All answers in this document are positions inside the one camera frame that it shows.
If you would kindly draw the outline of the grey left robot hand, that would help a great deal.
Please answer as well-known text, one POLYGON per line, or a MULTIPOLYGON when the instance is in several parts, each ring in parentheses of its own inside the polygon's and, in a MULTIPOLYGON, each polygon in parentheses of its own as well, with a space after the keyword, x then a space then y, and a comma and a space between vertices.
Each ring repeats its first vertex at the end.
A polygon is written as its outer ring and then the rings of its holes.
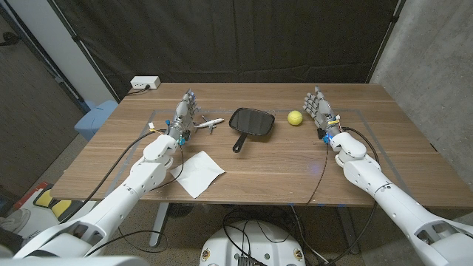
POLYGON ((175 109, 174 117, 170 122, 167 135, 173 137, 179 145, 190 138, 194 128, 194 115, 198 110, 196 97, 191 89, 183 95, 175 109))

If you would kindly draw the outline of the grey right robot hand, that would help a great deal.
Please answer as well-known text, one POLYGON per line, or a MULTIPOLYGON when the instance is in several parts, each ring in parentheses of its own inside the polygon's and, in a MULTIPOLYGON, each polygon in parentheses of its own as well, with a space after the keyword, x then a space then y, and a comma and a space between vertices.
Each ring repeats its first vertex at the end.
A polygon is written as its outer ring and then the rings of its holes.
POLYGON ((314 120, 320 140, 329 143, 333 137, 341 133, 340 116, 332 110, 319 86, 315 86, 314 92, 307 93, 302 108, 314 120))

